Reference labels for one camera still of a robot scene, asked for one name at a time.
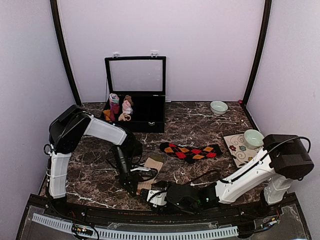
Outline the striped beige maroon sock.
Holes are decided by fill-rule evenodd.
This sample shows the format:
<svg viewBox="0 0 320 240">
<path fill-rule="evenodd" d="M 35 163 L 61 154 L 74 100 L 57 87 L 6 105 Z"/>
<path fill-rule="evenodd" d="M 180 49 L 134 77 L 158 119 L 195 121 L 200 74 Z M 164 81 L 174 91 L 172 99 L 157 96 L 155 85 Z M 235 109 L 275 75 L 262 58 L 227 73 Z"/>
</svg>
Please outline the striped beige maroon sock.
<svg viewBox="0 0 320 240">
<path fill-rule="evenodd" d="M 152 188 L 152 184 L 154 183 L 159 171 L 163 167 L 163 164 L 164 160 L 159 154 L 151 155 L 147 158 L 143 165 L 147 171 L 142 171 L 141 173 L 142 179 L 137 185 L 138 194 L 140 194 L 142 189 L 150 190 Z"/>
</svg>

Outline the black argyle orange red sock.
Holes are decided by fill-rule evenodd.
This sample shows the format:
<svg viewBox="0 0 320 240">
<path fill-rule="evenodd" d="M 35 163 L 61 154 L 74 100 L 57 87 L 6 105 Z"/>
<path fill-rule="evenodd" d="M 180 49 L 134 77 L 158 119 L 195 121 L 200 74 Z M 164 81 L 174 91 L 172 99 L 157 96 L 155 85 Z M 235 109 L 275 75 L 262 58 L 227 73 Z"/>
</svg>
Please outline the black argyle orange red sock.
<svg viewBox="0 0 320 240">
<path fill-rule="evenodd" d="M 185 147 L 170 142 L 163 142 L 159 145 L 159 149 L 163 153 L 183 160 L 188 164 L 194 164 L 199 160 L 213 159 L 215 157 L 220 157 L 223 154 L 218 144 L 202 147 Z"/>
</svg>

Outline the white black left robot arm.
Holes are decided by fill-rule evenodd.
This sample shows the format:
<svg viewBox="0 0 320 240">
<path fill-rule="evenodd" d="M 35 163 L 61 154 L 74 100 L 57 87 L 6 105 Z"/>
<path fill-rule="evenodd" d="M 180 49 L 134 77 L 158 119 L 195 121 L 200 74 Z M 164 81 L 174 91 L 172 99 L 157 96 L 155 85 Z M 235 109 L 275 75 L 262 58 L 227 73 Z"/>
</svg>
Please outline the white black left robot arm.
<svg viewBox="0 0 320 240">
<path fill-rule="evenodd" d="M 49 156 L 47 191 L 55 199 L 50 208 L 60 218 L 67 218 L 71 213 L 70 206 L 61 198 L 66 196 L 70 158 L 84 136 L 112 144 L 118 170 L 116 179 L 131 196 L 137 194 L 140 176 L 132 170 L 132 161 L 142 155 L 142 143 L 130 130 L 97 118 L 74 104 L 50 124 L 49 142 L 43 147 L 44 153 Z"/>
</svg>

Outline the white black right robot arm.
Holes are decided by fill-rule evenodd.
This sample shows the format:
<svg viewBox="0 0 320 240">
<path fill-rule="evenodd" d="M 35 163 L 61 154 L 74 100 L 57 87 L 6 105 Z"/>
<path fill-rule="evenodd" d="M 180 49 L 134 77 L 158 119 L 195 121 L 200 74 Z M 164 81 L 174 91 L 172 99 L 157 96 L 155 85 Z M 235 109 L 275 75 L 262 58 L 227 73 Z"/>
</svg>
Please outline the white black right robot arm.
<svg viewBox="0 0 320 240">
<path fill-rule="evenodd" d="M 197 214 L 205 210 L 234 203 L 240 196 L 264 181 L 269 181 L 255 205 L 255 213 L 266 217 L 280 203 L 295 180 L 309 174 L 314 163 L 307 137 L 287 134 L 269 134 L 256 156 L 228 177 L 196 188 L 189 183 L 161 181 L 158 189 L 142 189 L 141 198 L 157 213 Z"/>
</svg>

